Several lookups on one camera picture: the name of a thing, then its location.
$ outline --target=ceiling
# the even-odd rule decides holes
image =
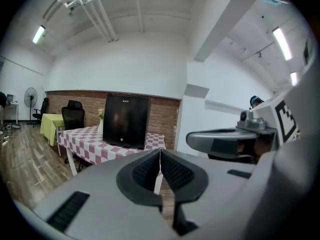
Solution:
[[[43,20],[45,11],[53,1],[29,0],[12,21],[7,41],[54,60],[73,47],[101,37],[81,7],[71,12],[61,6],[48,22]],[[117,34],[140,31],[137,0],[101,1]],[[193,2],[139,0],[144,31],[185,37]],[[40,25],[46,27],[45,37],[35,45],[32,39]],[[293,56],[289,61],[285,61],[272,34],[276,27],[281,27],[287,38]],[[272,5],[257,0],[219,48],[246,64],[271,89],[277,91],[290,85],[291,72],[301,72],[307,34],[308,28],[303,18],[292,5]]]
[[[286,61],[273,35],[281,28],[292,59]],[[257,0],[219,45],[259,75],[275,92],[291,87],[290,73],[303,72],[309,28],[291,4]]]

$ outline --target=floor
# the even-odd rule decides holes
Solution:
[[[66,149],[60,147],[59,156],[57,144],[50,146],[40,134],[40,125],[21,123],[21,129],[0,135],[1,143],[4,136],[9,136],[9,141],[0,145],[0,174],[13,199],[33,209],[52,190],[72,178],[69,164],[64,163]],[[171,225],[174,195],[165,179],[160,195],[162,214]]]

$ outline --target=monitor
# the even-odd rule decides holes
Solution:
[[[144,149],[149,112],[148,97],[108,94],[103,140],[114,146]]]
[[[15,96],[12,94],[7,94],[6,99],[8,100],[8,102],[15,102]]]

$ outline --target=flower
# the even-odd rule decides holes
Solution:
[[[98,113],[99,113],[99,118],[101,118],[102,120],[105,119],[105,109],[104,108],[99,108]]]

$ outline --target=pipe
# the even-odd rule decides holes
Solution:
[[[106,38],[108,39],[108,41],[109,41],[109,42],[111,42],[112,40],[111,40],[111,38],[110,38],[110,36],[109,36],[109,33],[108,33],[108,31],[107,31],[107,29],[106,29],[106,27],[105,27],[104,23],[102,22],[102,20],[101,20],[101,18],[100,18],[100,16],[99,16],[99,14],[98,14],[98,12],[97,12],[97,10],[96,10],[96,7],[94,6],[94,4],[93,4],[93,3],[90,3],[90,8],[91,8],[91,10],[93,11],[94,16],[95,16],[95,17],[96,17],[96,19],[98,20],[99,25],[100,25],[100,26],[101,26],[101,28],[103,29],[103,31],[104,31],[104,33],[105,33]]]
[[[38,71],[35,71],[35,70],[31,69],[31,68],[28,68],[28,67],[26,67],[26,66],[23,66],[23,65],[15,62],[15,61],[7,58],[7,57],[4,57],[4,56],[0,55],[0,58],[3,58],[3,60],[7,60],[7,61],[9,61],[9,62],[11,62],[11,63],[14,63],[14,64],[22,67],[22,69],[30,70],[30,71],[32,71],[32,72],[34,72],[34,73],[37,73],[37,74],[41,75],[41,76],[45,76],[44,74],[42,74],[42,73],[40,73],[40,72],[38,72]]]
[[[136,9],[138,11],[138,19],[139,19],[140,31],[141,31],[141,33],[143,33],[144,32],[144,26],[142,24],[142,16],[141,16],[140,1],[139,0],[136,0]]]
[[[98,27],[98,25],[95,23],[94,19],[91,17],[90,13],[88,12],[87,8],[84,5],[84,2],[82,0],[79,0],[80,5],[82,7],[82,9],[84,10],[85,14],[88,16],[88,18],[90,19],[90,21],[93,23],[93,25],[95,26],[95,28],[98,30],[98,32],[100,33],[100,35],[104,38],[107,39],[105,37],[105,35],[102,33],[101,29]]]
[[[113,39],[115,41],[119,40],[119,38],[117,37],[117,35],[116,35],[115,31],[114,31],[114,28],[111,25],[111,22],[110,22],[110,20],[108,18],[108,15],[107,15],[107,13],[106,13],[106,11],[104,9],[104,6],[103,6],[101,0],[97,0],[97,4],[98,4],[98,7],[99,7],[99,9],[101,11],[102,17],[103,17],[108,29],[110,30],[110,33],[111,33]]]
[[[80,4],[81,4],[80,1],[81,1],[81,0],[74,0],[73,2],[69,3],[66,7],[69,8],[69,7],[73,6],[74,4],[75,4],[75,5],[76,5],[76,4],[80,5]]]

